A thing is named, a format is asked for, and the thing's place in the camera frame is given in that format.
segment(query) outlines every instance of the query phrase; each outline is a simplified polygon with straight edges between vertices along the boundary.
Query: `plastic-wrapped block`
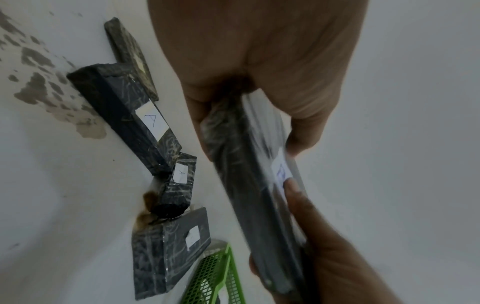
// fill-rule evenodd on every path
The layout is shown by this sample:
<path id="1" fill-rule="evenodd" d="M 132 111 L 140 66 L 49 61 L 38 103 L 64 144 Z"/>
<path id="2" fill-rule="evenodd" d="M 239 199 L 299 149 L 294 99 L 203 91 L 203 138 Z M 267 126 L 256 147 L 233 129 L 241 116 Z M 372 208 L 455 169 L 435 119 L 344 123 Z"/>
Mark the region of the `plastic-wrapped block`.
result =
<path id="1" fill-rule="evenodd" d="M 153 175 L 173 171 L 182 146 L 132 65 L 92 65 L 67 77 Z"/>
<path id="2" fill-rule="evenodd" d="M 207 210 L 137 226 L 132 235 L 135 298 L 169 292 L 211 243 Z"/>
<path id="3" fill-rule="evenodd" d="M 157 101 L 159 95 L 155 88 L 149 66 L 136 39 L 115 17 L 105 23 L 105 29 L 113 42 L 118 61 L 133 64 L 141 83 L 145 87 L 150 99 Z"/>
<path id="4" fill-rule="evenodd" d="M 298 224 L 288 210 L 284 182 L 303 186 L 295 161 L 286 155 L 280 112 L 265 94 L 232 91 L 212 105 L 202 134 L 250 246 L 263 284 L 292 302 L 311 297 L 312 269 Z"/>
<path id="5" fill-rule="evenodd" d="M 190 206 L 194 190 L 197 157 L 180 153 L 173 174 L 157 176 L 152 184 L 152 191 L 157 201 L 145 203 L 148 210 L 160 218 L 176 218 Z"/>

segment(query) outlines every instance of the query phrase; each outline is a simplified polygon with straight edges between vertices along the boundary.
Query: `plastic wrap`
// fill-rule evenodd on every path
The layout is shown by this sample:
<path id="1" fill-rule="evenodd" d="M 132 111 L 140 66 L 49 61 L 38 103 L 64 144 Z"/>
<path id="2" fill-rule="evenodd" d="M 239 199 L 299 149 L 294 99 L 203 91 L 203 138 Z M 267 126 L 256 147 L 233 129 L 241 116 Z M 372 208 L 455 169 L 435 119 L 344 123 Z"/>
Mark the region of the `plastic wrap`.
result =
<path id="1" fill-rule="evenodd" d="M 295 161 L 285 155 L 279 111 L 262 91 L 234 91 L 213 104 L 201 129 L 265 287 L 310 303 L 308 259 L 301 234 L 294 233 L 283 183 L 293 177 L 305 188 Z"/>
<path id="2" fill-rule="evenodd" d="M 112 41 L 118 61 L 122 63 L 130 63 L 134 66 L 141 83 L 150 96 L 150 99 L 157 101 L 159 96 L 152 75 L 150 74 L 149 66 L 136 39 L 117 17 L 105 22 L 105 29 Z"/>
<path id="3" fill-rule="evenodd" d="M 182 146 L 149 99 L 132 65 L 92 65 L 67 77 L 152 175 L 173 171 Z"/>
<path id="4" fill-rule="evenodd" d="M 136 300 L 172 290 L 210 243 L 205 208 L 137 227 L 131 240 Z"/>
<path id="5" fill-rule="evenodd" d="M 149 211 L 160 218 L 182 215 L 192 201 L 196 169 L 197 157 L 181 152 L 173 173 L 155 178 L 151 188 L 156 201 L 148 207 Z"/>

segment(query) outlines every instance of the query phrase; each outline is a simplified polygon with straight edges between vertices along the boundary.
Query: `white floor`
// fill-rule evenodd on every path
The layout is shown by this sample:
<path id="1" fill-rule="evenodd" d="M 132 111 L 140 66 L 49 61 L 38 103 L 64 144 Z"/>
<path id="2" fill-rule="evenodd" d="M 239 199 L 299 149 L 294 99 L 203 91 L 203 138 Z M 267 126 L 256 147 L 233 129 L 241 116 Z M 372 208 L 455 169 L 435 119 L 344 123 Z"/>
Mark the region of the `white floor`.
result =
<path id="1" fill-rule="evenodd" d="M 232 244 L 247 302 L 272 302 L 250 273 L 249 249 L 146 2 L 3 0 L 0 9 L 25 34 L 0 20 L 0 39 L 21 45 L 0 44 L 2 303 L 135 302 L 130 240 L 149 172 L 109 126 L 99 121 L 106 136 L 85 138 L 44 104 L 14 97 L 39 72 L 22 64 L 22 47 L 50 58 L 55 67 L 44 67 L 53 73 L 72 71 L 68 61 L 114 62 L 103 30 L 113 16 L 142 47 L 157 105 L 184 151 L 198 156 L 192 203 L 207 207 L 212 236 Z M 476 0 L 372 0 L 342 101 L 321 143 L 298 159 L 312 200 L 408 303 L 479 303 L 478 28 Z M 64 102 L 81 107 L 60 85 Z M 178 302 L 189 275 L 143 302 Z"/>

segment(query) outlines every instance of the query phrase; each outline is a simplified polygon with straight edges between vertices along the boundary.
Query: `green plastic basket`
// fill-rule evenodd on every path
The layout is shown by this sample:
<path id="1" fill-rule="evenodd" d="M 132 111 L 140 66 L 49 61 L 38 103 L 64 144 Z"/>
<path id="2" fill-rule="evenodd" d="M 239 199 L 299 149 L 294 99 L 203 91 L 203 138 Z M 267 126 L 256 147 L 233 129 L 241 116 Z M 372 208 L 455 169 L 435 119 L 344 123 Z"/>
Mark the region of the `green plastic basket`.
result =
<path id="1" fill-rule="evenodd" d="M 229 304 L 245 304 L 242 285 L 229 244 L 225 249 L 207 256 L 200 262 L 181 304 L 217 304 L 220 302 L 219 293 L 225 286 Z"/>

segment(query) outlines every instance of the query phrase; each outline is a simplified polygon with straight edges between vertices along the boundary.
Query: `black package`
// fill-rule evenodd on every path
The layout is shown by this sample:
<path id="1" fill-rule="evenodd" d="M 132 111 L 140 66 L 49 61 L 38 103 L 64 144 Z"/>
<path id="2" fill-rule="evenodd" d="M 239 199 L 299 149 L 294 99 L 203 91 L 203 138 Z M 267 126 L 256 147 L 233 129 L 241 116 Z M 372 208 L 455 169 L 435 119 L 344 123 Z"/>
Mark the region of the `black package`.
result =
<path id="1" fill-rule="evenodd" d="M 315 302 L 305 238 L 288 210 L 283 183 L 293 177 L 305 187 L 285 154 L 280 112 L 260 90 L 233 91 L 212 105 L 201 129 L 263 284 L 293 302 Z"/>
<path id="2" fill-rule="evenodd" d="M 181 152 L 173 173 L 157 176 L 143 196 L 147 209 L 160 218 L 182 215 L 192 201 L 196 169 L 197 157 Z"/>
<path id="3" fill-rule="evenodd" d="M 153 175 L 172 172 L 182 146 L 132 65 L 92 65 L 67 77 Z"/>
<path id="4" fill-rule="evenodd" d="M 135 299 L 172 290 L 211 241 L 205 208 L 161 223 L 137 222 L 131 240 Z"/>
<path id="5" fill-rule="evenodd" d="M 152 75 L 150 74 L 149 66 L 147 65 L 145 56 L 136 39 L 117 17 L 105 22 L 105 29 L 112 41 L 118 61 L 122 63 L 130 63 L 134 66 L 140 82 L 146 89 L 150 99 L 152 101 L 157 101 L 159 96 Z"/>

